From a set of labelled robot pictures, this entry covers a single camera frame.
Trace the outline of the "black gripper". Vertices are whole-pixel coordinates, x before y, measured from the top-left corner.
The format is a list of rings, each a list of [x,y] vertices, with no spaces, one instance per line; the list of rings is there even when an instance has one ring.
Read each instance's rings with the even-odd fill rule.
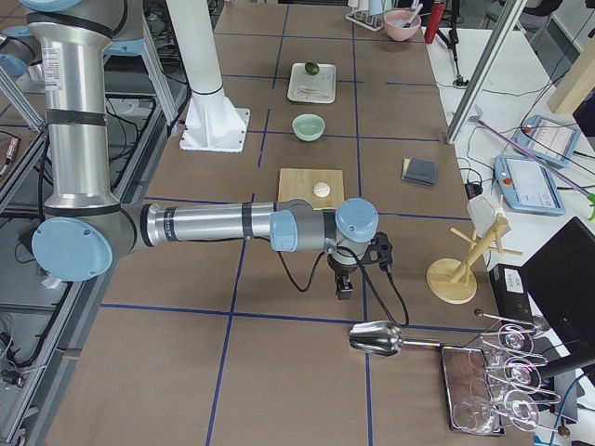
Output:
[[[356,264],[343,264],[332,255],[327,257],[327,263],[335,274],[336,297],[338,300],[349,300],[353,293],[350,275],[357,269]]]

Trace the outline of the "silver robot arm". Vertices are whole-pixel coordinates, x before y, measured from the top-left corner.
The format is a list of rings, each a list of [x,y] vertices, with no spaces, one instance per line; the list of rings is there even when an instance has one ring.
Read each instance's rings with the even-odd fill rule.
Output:
[[[259,239],[278,252],[318,251],[346,298],[350,275],[382,241],[376,208],[351,198],[335,210],[294,199],[163,208],[124,205],[112,193],[103,55],[142,33],[130,1],[30,1],[30,32],[41,45],[53,191],[33,234],[37,263],[66,282],[84,282],[123,256],[162,243]]]

